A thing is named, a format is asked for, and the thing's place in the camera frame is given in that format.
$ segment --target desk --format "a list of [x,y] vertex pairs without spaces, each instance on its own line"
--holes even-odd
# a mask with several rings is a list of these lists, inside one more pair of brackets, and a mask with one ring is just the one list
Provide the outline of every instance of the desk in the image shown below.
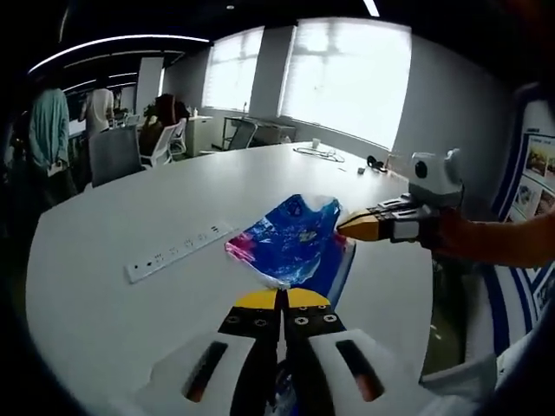
[[[294,193],[333,195],[354,211],[407,190],[393,174],[365,172],[257,147],[160,166],[85,192],[45,212],[30,252],[30,333],[60,382],[86,405],[147,383],[152,365],[195,335],[217,330],[241,295],[261,289],[228,257],[225,239],[130,285],[141,253],[225,220],[238,232]],[[359,243],[337,306],[420,375],[432,315],[432,259],[419,244]]]

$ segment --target white shirt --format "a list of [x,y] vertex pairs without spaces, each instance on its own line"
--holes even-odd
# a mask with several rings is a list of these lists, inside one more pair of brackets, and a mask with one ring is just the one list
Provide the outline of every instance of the white shirt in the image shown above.
[[108,123],[108,109],[114,108],[114,94],[105,88],[96,89],[87,95],[82,111],[87,120],[87,136],[95,134],[110,127]]

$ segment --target cable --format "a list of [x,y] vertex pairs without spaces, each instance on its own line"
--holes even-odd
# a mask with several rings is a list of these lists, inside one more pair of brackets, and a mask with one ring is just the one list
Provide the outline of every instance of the cable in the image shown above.
[[330,162],[343,163],[345,158],[341,154],[336,154],[335,150],[323,152],[310,147],[295,147],[293,151],[301,154],[308,154],[309,156],[316,156],[317,158],[328,160]]

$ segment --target green shirt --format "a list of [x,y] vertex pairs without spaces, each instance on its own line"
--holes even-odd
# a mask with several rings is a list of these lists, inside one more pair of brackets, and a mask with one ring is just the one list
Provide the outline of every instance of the green shirt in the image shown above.
[[58,160],[68,163],[69,110],[61,89],[47,89],[33,103],[29,143],[35,165],[49,169]]

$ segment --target white wall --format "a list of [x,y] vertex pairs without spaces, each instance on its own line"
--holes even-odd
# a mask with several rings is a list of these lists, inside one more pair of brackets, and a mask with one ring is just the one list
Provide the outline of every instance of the white wall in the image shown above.
[[135,110],[135,93],[137,87],[124,87],[121,89],[121,103],[120,108],[126,108],[134,113]]
[[158,96],[160,75],[164,58],[142,58],[140,60],[139,81],[137,82],[137,96],[135,110],[143,114],[148,104]]
[[[251,95],[252,116],[276,119],[292,27],[264,31]],[[393,153],[408,160],[414,152],[463,151],[462,176],[467,196],[487,203],[497,191],[509,147],[512,98],[509,90],[485,70],[449,49],[412,36],[412,60],[407,96]],[[167,92],[202,99],[208,49],[204,54],[172,67]],[[206,115],[233,114],[201,108]],[[281,119],[297,128],[297,141],[319,138],[323,143],[366,158],[385,160],[389,152],[356,137]]]

